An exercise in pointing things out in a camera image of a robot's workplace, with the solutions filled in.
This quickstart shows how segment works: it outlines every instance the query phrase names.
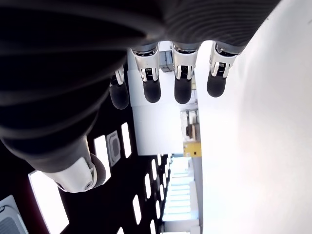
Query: white wall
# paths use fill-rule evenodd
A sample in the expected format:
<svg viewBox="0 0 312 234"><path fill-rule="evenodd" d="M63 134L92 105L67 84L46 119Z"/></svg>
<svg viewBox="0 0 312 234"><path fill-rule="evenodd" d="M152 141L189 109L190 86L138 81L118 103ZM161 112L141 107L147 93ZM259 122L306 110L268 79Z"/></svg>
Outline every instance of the white wall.
<svg viewBox="0 0 312 234"><path fill-rule="evenodd" d="M174 105L132 108L138 155L183 152L180 111Z"/></svg>
<svg viewBox="0 0 312 234"><path fill-rule="evenodd" d="M311 20L311 0L283 0L220 98L207 94L210 43L202 45L203 233L312 233Z"/></svg>

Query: black fingertip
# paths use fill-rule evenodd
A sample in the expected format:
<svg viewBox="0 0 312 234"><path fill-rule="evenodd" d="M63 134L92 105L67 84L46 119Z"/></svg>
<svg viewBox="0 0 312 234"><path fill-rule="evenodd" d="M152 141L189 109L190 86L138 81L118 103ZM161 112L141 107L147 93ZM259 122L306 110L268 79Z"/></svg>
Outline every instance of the black fingertip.
<svg viewBox="0 0 312 234"><path fill-rule="evenodd" d="M161 97L159 79L156 81L154 80L144 81L143 89L146 100L148 100L150 103L155 103L159 101Z"/></svg>
<svg viewBox="0 0 312 234"><path fill-rule="evenodd" d="M226 78L222 76L214 77L211 72L209 72L207 81L207 92L210 96L217 98L224 93Z"/></svg>
<svg viewBox="0 0 312 234"><path fill-rule="evenodd" d="M175 100L180 104L186 104L191 99L192 79L175 78Z"/></svg>
<svg viewBox="0 0 312 234"><path fill-rule="evenodd" d="M127 85L124 82L122 85L114 84L109 88L113 105L119 109L125 109L129 104L129 95Z"/></svg>

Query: robotic hand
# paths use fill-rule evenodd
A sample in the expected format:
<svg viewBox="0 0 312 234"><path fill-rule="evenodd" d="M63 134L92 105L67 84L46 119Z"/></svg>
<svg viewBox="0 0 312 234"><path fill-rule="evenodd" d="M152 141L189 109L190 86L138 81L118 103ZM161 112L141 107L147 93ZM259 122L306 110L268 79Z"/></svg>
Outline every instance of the robotic hand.
<svg viewBox="0 0 312 234"><path fill-rule="evenodd" d="M129 103L121 67L128 48L145 97L154 103L161 96L159 47L150 41L174 41L175 99L183 104L201 42L214 40L207 91L219 97L235 58L279 0L52 2L0 3L0 140L63 190L77 193L105 181L86 135L108 90L118 109Z"/></svg>
<svg viewBox="0 0 312 234"><path fill-rule="evenodd" d="M146 100L150 103L158 102L161 96L158 42L133 48L132 53L143 80Z"/></svg>
<svg viewBox="0 0 312 234"><path fill-rule="evenodd" d="M229 70L236 57L243 49L244 47L235 47L225 43L213 42L207 81L207 92L210 96L217 98L223 94Z"/></svg>
<svg viewBox="0 0 312 234"><path fill-rule="evenodd" d="M111 95L112 103L119 110L125 109L129 104L128 89L124 81L124 70L123 66L121 66L115 71L109 85L109 93Z"/></svg>
<svg viewBox="0 0 312 234"><path fill-rule="evenodd" d="M191 98L192 77L201 43L172 42L172 44L175 68L175 99L178 103L185 104Z"/></svg>

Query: air conditioning unit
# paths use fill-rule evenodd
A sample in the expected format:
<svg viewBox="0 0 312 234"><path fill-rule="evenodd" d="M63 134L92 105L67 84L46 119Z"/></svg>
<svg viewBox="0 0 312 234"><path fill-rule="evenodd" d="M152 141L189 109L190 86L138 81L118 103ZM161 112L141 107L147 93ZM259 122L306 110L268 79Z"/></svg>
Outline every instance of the air conditioning unit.
<svg viewBox="0 0 312 234"><path fill-rule="evenodd" d="M109 159L113 167L120 159L120 141L117 131L106 136L106 145L108 149Z"/></svg>
<svg viewBox="0 0 312 234"><path fill-rule="evenodd" d="M0 233L28 234L12 195L0 201Z"/></svg>

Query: fluorescent light panel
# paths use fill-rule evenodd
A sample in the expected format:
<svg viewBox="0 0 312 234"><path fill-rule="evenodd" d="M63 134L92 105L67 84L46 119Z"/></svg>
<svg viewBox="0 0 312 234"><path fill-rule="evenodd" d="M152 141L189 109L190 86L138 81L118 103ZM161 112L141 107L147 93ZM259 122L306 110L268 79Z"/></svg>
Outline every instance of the fluorescent light panel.
<svg viewBox="0 0 312 234"><path fill-rule="evenodd" d="M164 200L164 188L162 184L160 185L160 199L163 201Z"/></svg>
<svg viewBox="0 0 312 234"><path fill-rule="evenodd" d="M152 172L153 172L153 179L156 180L156 178L157 178L157 173L156 173L156 163L155 163L155 159L152 160Z"/></svg>
<svg viewBox="0 0 312 234"><path fill-rule="evenodd" d="M167 178L166 178L165 174L162 174L162 180L164 182L164 188L166 188L167 187Z"/></svg>
<svg viewBox="0 0 312 234"><path fill-rule="evenodd" d="M106 178L103 184L111 177L111 168L108 161L108 153L106 148L106 137L100 136L94 139L94 146L96 149L97 158L102 162L106 171Z"/></svg>
<svg viewBox="0 0 312 234"><path fill-rule="evenodd" d="M167 167L167 165L165 165L165 174L166 174L166 178L168 178L168 167Z"/></svg>
<svg viewBox="0 0 312 234"><path fill-rule="evenodd" d="M129 128L127 123L122 124L121 131L122 131L123 146L125 148L125 155L126 158L128 158L131 155L132 151L130 144Z"/></svg>
<svg viewBox="0 0 312 234"><path fill-rule="evenodd" d="M174 185L174 186L170 186L170 190L186 190L186 189L190 189L189 185Z"/></svg>
<svg viewBox="0 0 312 234"><path fill-rule="evenodd" d="M119 228L117 234L124 234L124 233L123 233L123 229L122 229L122 228Z"/></svg>
<svg viewBox="0 0 312 234"><path fill-rule="evenodd" d="M139 225L141 218L142 218L142 215L141 215L141 209L140 209L140 204L138 202L138 196L137 195L133 199L132 204L133 204L133 210L135 212L136 224Z"/></svg>
<svg viewBox="0 0 312 234"><path fill-rule="evenodd" d="M191 212L190 206L166 207L165 214L180 214Z"/></svg>
<svg viewBox="0 0 312 234"><path fill-rule="evenodd" d="M28 175L33 193L50 234L60 234L69 224L56 183L40 171Z"/></svg>
<svg viewBox="0 0 312 234"><path fill-rule="evenodd" d="M191 234L188 232L174 232L174 233L162 233L162 234Z"/></svg>
<svg viewBox="0 0 312 234"><path fill-rule="evenodd" d="M158 166L160 166L161 165L161 156L160 156L160 154L157 155L157 160L158 160Z"/></svg>
<svg viewBox="0 0 312 234"><path fill-rule="evenodd" d="M190 200L190 195L176 195L176 196L167 196L169 201L181 201L181 200Z"/></svg>
<svg viewBox="0 0 312 234"><path fill-rule="evenodd" d="M151 221L150 228L151 228L151 234L156 234L155 222L153 219Z"/></svg>
<svg viewBox="0 0 312 234"><path fill-rule="evenodd" d="M185 214L164 214L162 221L180 221L180 220L190 220L192 219L191 213Z"/></svg>
<svg viewBox="0 0 312 234"><path fill-rule="evenodd" d="M170 159L167 158L167 167L170 169Z"/></svg>
<svg viewBox="0 0 312 234"><path fill-rule="evenodd" d="M151 183L150 183L150 175L147 173L145 176L145 190L146 190L146 197L149 199L151 197Z"/></svg>
<svg viewBox="0 0 312 234"><path fill-rule="evenodd" d="M156 201L156 216L157 218L160 218L160 206L159 206L159 201Z"/></svg>
<svg viewBox="0 0 312 234"><path fill-rule="evenodd" d="M172 177L173 178L179 178L179 177L187 177L188 175L189 175L188 173L174 173L174 174L172 174Z"/></svg>
<svg viewBox="0 0 312 234"><path fill-rule="evenodd" d="M169 190L168 192L169 195L187 195L190 194L190 190Z"/></svg>
<svg viewBox="0 0 312 234"><path fill-rule="evenodd" d="M165 207L176 207L176 206L190 206L190 200L181 200L181 201L166 201Z"/></svg>

